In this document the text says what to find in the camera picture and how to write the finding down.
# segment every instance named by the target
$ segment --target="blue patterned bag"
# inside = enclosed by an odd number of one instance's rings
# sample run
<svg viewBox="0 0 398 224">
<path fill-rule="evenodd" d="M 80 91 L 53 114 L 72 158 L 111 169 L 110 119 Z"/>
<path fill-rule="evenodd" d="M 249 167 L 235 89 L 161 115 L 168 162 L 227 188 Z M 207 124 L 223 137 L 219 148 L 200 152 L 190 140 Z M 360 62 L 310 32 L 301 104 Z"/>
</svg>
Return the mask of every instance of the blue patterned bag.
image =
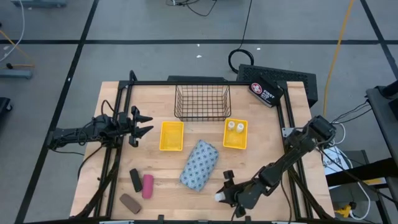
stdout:
<svg viewBox="0 0 398 224">
<path fill-rule="evenodd" d="M 199 140 L 189 155 L 180 175 L 180 182 L 199 192 L 204 188 L 218 160 L 218 151 L 203 140 Z"/>
</svg>

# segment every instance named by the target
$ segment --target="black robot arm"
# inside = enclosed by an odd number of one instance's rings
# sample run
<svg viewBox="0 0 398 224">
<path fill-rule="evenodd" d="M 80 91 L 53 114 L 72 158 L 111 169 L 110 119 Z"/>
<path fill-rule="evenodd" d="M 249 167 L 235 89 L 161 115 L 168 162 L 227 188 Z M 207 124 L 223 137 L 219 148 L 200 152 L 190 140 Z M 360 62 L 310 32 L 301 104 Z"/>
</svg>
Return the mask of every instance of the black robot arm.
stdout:
<svg viewBox="0 0 398 224">
<path fill-rule="evenodd" d="M 57 128 L 49 134 L 48 147 L 55 150 L 70 143 L 84 144 L 86 142 L 98 141 L 102 145 L 120 144 L 120 137 L 125 134 L 131 134 L 129 144 L 132 147 L 138 147 L 137 138 L 143 137 L 153 126 L 137 127 L 137 122 L 147 122 L 152 120 L 151 117 L 140 115 L 137 107 L 131 107 L 132 119 L 127 117 L 127 113 L 119 113 L 118 120 L 106 114 L 92 118 L 89 123 L 82 128 Z"/>
<path fill-rule="evenodd" d="M 294 129 L 285 139 L 284 145 L 289 150 L 278 161 L 261 169 L 249 181 L 234 184 L 233 171 L 224 172 L 227 179 L 224 187 L 217 191 L 216 200 L 237 206 L 236 216 L 246 214 L 245 208 L 252 209 L 263 194 L 270 195 L 279 185 L 282 174 L 292 167 L 306 153 L 316 147 L 326 146 L 336 134 L 336 129 L 325 118 L 316 116 L 303 128 Z"/>
</svg>

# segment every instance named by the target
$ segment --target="wooden tabletop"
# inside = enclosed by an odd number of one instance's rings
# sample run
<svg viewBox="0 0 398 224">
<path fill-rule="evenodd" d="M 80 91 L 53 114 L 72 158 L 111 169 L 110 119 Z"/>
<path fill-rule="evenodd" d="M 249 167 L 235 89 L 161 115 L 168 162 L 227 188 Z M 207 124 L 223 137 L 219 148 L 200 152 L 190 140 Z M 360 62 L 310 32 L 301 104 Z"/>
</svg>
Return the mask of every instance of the wooden tabletop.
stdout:
<svg viewBox="0 0 398 224">
<path fill-rule="evenodd" d="M 114 105 L 118 82 L 103 82 L 98 97 L 95 116 L 100 114 L 103 100 Z M 307 103 L 303 83 L 290 82 L 289 95 L 297 127 L 304 126 L 310 119 L 310 109 Z M 168 152 L 159 150 L 160 127 L 162 121 L 178 121 L 174 116 L 174 85 L 137 85 L 132 88 L 131 104 L 136 105 L 141 114 L 154 119 L 140 127 L 153 125 L 139 140 L 139 147 L 134 148 L 124 138 L 118 184 L 114 198 L 112 219 L 156 220 L 158 215 L 165 215 L 166 220 L 230 220 L 233 209 L 214 200 L 214 194 L 222 188 L 223 171 L 232 169 L 236 183 L 249 180 L 262 166 L 275 162 L 283 155 L 282 139 L 276 108 L 268 108 L 248 92 L 248 86 L 230 86 L 231 118 L 248 121 L 248 146 L 246 150 L 223 147 L 224 122 L 185 122 L 183 151 Z M 285 123 L 288 124 L 284 107 Z M 112 115 L 111 110 L 105 113 Z M 196 192 L 182 185 L 178 178 L 188 159 L 190 151 L 199 139 L 216 147 L 220 158 L 216 168 L 201 192 Z M 90 155 L 100 144 L 89 143 L 86 156 Z M 98 189 L 105 150 L 100 150 L 83 166 L 76 188 L 71 215 L 76 215 L 87 204 Z M 325 211 L 334 217 L 330 194 L 323 171 L 321 155 L 312 151 L 303 157 L 303 166 L 307 178 L 308 189 Z M 154 193 L 151 199 L 143 199 L 141 193 L 136 193 L 131 182 L 129 171 L 136 168 L 140 175 L 152 174 L 155 179 Z M 283 183 L 290 198 L 290 188 L 287 174 Z M 301 214 L 304 217 L 304 206 L 301 192 L 299 198 Z M 137 214 L 130 212 L 119 200 L 122 194 L 129 194 L 137 200 L 142 210 Z M 104 194 L 101 214 L 105 214 L 108 193 Z M 246 210 L 252 220 L 288 220 L 289 206 L 278 187 L 269 197 L 261 196 L 252 210 Z"/>
</svg>

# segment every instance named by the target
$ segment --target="wire basket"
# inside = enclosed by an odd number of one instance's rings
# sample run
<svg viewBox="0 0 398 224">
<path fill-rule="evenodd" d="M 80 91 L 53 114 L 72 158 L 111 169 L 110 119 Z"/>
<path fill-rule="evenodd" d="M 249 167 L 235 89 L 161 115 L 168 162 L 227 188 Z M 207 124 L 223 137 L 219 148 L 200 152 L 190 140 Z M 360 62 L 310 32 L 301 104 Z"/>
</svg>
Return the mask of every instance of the wire basket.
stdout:
<svg viewBox="0 0 398 224">
<path fill-rule="evenodd" d="M 224 121 L 231 116 L 229 85 L 176 85 L 174 115 L 181 121 Z"/>
</svg>

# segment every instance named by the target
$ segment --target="gray concrete floor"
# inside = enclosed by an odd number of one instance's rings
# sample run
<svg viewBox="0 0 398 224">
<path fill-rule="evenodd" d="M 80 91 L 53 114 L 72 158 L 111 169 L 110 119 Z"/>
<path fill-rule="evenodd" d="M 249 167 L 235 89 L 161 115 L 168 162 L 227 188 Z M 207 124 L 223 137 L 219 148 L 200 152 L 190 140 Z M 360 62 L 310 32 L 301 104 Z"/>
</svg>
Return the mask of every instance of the gray concrete floor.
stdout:
<svg viewBox="0 0 398 224">
<path fill-rule="evenodd" d="M 25 39 L 78 40 L 92 4 L 69 1 L 63 9 L 25 10 Z M 385 39 L 398 39 L 396 1 L 367 0 Z M 254 0 L 247 39 L 319 39 L 338 38 L 348 0 Z M 212 2 L 193 5 L 206 12 Z M 101 0 L 88 39 L 240 39 L 249 1 L 219 0 L 210 16 L 203 18 L 185 7 L 167 7 L 160 1 Z M 21 10 L 8 1 L 0 2 L 3 31 L 17 39 L 21 29 Z M 348 21 L 344 39 L 377 40 L 359 1 Z M 5 45 L 0 45 L 3 55 Z M 177 45 L 85 45 L 63 107 L 58 127 L 85 124 L 95 110 L 103 81 L 127 79 L 133 69 L 139 80 L 166 80 L 169 75 L 201 75 L 235 80 L 227 63 L 231 44 Z M 0 214 L 4 223 L 12 223 L 24 196 L 35 162 L 51 122 L 76 45 L 21 45 L 36 67 L 31 80 L 0 80 L 0 96 L 13 100 L 14 110 L 0 129 Z M 312 115 L 322 113 L 323 89 L 335 51 L 334 45 L 261 45 L 245 44 L 256 65 L 317 74 L 319 101 Z M 389 46 L 398 57 L 398 46 Z M 27 63 L 15 51 L 7 60 Z M 235 64 L 248 63 L 242 55 Z M 364 101 L 365 90 L 395 80 L 380 45 L 343 45 L 333 73 L 328 119 L 354 108 Z M 371 162 L 389 157 L 389 151 L 372 113 L 347 123 L 345 151 L 366 150 Z M 66 151 L 84 151 L 72 145 Z M 67 218 L 76 187 L 76 172 L 82 162 L 77 155 L 49 152 L 30 205 L 26 221 Z M 386 202 L 393 220 L 394 206 Z M 362 206 L 356 212 L 363 214 Z M 368 220 L 380 222 L 373 204 Z"/>
</svg>

